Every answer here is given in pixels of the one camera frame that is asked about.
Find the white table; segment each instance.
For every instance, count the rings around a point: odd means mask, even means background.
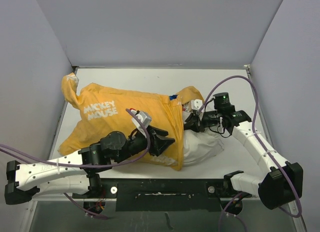
[[[223,79],[241,75],[247,77],[244,69],[112,69],[112,68],[79,68],[76,76],[79,79],[77,92],[90,83],[109,86],[117,89],[143,91],[164,95],[174,95],[186,86],[195,86],[207,97],[211,89]],[[244,110],[252,118],[255,100],[249,83],[243,79],[231,79],[222,84],[215,93],[228,92],[230,102],[236,110]],[[50,159],[61,157],[58,153],[60,144],[72,133],[80,120],[77,109],[68,104],[61,115],[60,127],[53,143]],[[256,127],[263,130],[260,117]],[[259,167],[245,148],[233,137],[222,139],[224,151],[200,164],[175,171],[170,167],[136,162],[100,173],[101,178],[170,178],[170,179],[219,179],[225,174],[243,170],[247,174],[263,178]]]

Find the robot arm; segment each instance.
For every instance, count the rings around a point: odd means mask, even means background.
[[[149,133],[150,155],[161,155],[175,142],[173,138],[166,137],[167,131],[149,125],[151,117],[147,113],[137,111],[136,117]],[[15,160],[8,162],[8,184],[4,194],[6,203],[21,204],[30,201],[33,196],[55,193],[100,195],[100,177],[97,173],[111,169],[112,160],[120,163],[147,148],[145,133],[138,123],[134,121],[134,124],[136,129],[128,138],[120,131],[113,131],[89,147],[49,160],[49,164],[20,164]],[[83,165],[104,167],[88,168]]]
[[[268,209],[275,209],[294,201],[295,196],[287,180],[270,156],[267,155],[267,153],[271,153],[289,176],[300,198],[302,196],[303,183],[302,167],[298,163],[291,164],[274,150],[258,130],[255,129],[253,131],[251,118],[244,111],[235,110],[235,106],[230,104],[228,93],[215,94],[213,102],[215,110],[204,112],[202,118],[197,113],[196,107],[194,113],[184,125],[184,129],[203,132],[205,128],[222,126],[246,148],[265,176],[264,179],[261,179],[243,171],[235,171],[224,176],[225,189],[246,192],[260,197],[262,203]],[[264,143],[267,152],[256,136]]]

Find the gray floor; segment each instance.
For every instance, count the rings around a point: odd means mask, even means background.
[[[115,212],[115,202],[105,206],[110,220],[85,217],[69,201],[40,201],[37,204],[31,232],[217,232],[219,212],[192,210],[168,212]],[[239,215],[248,232],[296,232],[293,220],[279,209],[268,210],[258,200],[246,200]],[[224,218],[221,232],[244,232],[241,223]]]

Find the crumpled white fabric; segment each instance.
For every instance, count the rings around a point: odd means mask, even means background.
[[[183,132],[183,166],[192,166],[218,155],[224,150],[220,135],[209,129],[196,133],[192,130]]]

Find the bolt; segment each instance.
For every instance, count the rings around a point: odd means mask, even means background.
[[[111,189],[110,189],[110,191],[111,191],[111,194],[116,194],[117,193],[117,191],[118,191],[118,188],[117,187],[115,187],[115,186],[113,186],[113,187],[111,187]]]
[[[213,194],[215,192],[215,187],[209,186],[208,191],[210,194]]]

